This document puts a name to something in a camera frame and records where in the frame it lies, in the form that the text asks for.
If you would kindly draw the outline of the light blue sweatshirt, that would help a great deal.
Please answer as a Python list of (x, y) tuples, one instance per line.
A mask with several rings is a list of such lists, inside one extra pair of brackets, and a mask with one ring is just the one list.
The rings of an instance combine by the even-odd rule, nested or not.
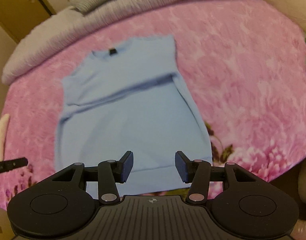
[(62, 85), (56, 171), (131, 151), (132, 171), (118, 185), (124, 196), (184, 187), (174, 165), (177, 151), (212, 160), (206, 126), (177, 68), (173, 36), (133, 37), (114, 52), (92, 51)]

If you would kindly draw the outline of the cream pillow corner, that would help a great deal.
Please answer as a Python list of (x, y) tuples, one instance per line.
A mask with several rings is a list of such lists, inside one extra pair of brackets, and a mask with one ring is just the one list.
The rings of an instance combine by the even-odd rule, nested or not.
[(0, 162), (4, 160), (5, 141), (9, 120), (9, 114), (4, 114), (0, 119)]

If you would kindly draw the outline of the pink rose blanket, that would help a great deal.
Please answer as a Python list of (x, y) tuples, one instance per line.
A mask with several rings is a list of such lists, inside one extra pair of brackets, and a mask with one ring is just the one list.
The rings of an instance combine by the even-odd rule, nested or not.
[(54, 171), (62, 78), (92, 50), (136, 36), (173, 35), (178, 69), (208, 124), (215, 160), (271, 181), (306, 158), (306, 43), (300, 27), (263, 0), (186, 0), (119, 21), (75, 42), (9, 88), (0, 206)]

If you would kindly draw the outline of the brown wooden door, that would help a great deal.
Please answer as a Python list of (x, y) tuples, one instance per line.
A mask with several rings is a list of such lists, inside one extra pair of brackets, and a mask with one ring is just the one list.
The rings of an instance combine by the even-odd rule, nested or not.
[(0, 25), (16, 43), (54, 14), (47, 0), (0, 0)]

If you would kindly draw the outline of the striped lilac duvet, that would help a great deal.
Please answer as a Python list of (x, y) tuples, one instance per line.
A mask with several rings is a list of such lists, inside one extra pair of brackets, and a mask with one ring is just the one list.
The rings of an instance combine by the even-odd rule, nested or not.
[(95, 30), (178, 1), (181, 0), (111, 0), (88, 14), (69, 5), (19, 42), (2, 70), (1, 81), (10, 85), (17, 77)]

